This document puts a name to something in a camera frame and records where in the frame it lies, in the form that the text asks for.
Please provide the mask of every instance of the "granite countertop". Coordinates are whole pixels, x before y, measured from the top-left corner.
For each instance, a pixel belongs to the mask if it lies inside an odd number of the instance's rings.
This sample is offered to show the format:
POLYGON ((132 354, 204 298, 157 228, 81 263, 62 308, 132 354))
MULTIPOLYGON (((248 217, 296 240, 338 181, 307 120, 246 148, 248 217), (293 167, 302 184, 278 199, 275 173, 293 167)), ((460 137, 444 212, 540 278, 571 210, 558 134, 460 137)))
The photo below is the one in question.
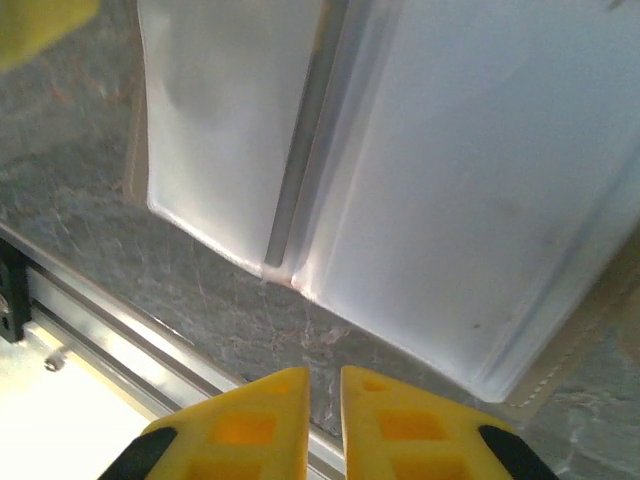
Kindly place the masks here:
MULTIPOLYGON (((380 339, 123 201, 137 20, 134 0, 103 3, 88 25, 0 76, 0 223, 246 380, 308 365, 312 421, 334 437, 345 364, 477 404, 380 339)), ((524 426, 561 478, 640 479, 640 370, 615 336, 524 426)))

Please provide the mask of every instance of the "yellow object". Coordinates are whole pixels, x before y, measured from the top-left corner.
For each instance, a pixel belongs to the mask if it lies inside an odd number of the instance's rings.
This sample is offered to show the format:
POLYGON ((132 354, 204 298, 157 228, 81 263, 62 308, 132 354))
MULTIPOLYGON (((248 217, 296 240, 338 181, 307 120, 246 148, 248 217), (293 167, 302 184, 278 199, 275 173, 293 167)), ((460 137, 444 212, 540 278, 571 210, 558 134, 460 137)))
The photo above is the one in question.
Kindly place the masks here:
POLYGON ((289 368, 153 422, 178 435, 147 480, 302 480, 309 370, 289 368))
POLYGON ((0 72, 86 22, 99 0, 0 0, 0 72))
POLYGON ((486 446, 490 415, 359 367, 342 369, 347 480, 511 480, 486 446))

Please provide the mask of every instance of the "white surface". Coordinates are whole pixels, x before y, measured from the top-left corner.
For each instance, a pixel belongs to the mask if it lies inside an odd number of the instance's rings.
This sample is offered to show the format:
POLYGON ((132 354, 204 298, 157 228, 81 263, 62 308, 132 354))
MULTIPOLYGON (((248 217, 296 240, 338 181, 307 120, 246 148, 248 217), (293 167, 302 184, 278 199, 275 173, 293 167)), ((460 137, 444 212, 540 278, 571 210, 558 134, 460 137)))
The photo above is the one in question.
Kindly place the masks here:
POLYGON ((637 223, 640 4, 374 4, 293 284, 501 401, 637 223))
POLYGON ((151 210, 262 267, 322 0, 140 0, 151 210))
POLYGON ((149 423, 73 361, 45 370, 52 352, 30 331, 0 339, 2 478, 97 478, 149 423))

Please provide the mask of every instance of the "black bracket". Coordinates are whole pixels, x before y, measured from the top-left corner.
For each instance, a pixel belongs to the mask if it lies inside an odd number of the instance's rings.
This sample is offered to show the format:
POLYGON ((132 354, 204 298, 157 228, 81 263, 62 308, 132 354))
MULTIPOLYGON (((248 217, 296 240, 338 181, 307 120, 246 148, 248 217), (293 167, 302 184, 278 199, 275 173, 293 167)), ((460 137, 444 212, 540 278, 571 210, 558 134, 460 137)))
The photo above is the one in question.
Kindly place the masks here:
POLYGON ((0 239, 0 336, 9 343, 24 338, 31 320, 26 257, 0 239))

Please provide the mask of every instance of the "gray marble surface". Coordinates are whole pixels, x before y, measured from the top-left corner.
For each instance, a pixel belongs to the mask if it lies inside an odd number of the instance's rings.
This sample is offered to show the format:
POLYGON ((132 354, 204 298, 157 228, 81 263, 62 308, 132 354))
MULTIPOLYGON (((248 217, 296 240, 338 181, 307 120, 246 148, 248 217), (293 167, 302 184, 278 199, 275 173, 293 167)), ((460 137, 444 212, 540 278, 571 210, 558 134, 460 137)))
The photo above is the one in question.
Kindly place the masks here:
MULTIPOLYGON (((383 341, 124 203, 135 28, 135 1, 105 1, 98 18, 0 75, 0 223, 247 380, 308 365, 312 420, 333 436, 344 364, 475 403, 383 341)), ((616 335, 523 426, 563 479, 640 478, 640 369, 616 335)))

